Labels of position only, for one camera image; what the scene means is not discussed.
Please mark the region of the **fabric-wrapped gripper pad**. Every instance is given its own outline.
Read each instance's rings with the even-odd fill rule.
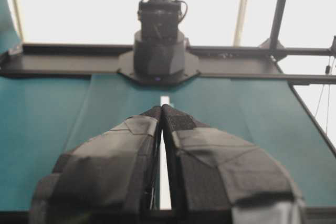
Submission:
[[[30,223],[87,223],[104,214],[137,223],[153,201],[160,117],[154,107],[60,155],[36,187]]]
[[[168,105],[162,113],[172,206],[188,223],[224,223],[237,206],[302,198],[285,168],[260,147]]]

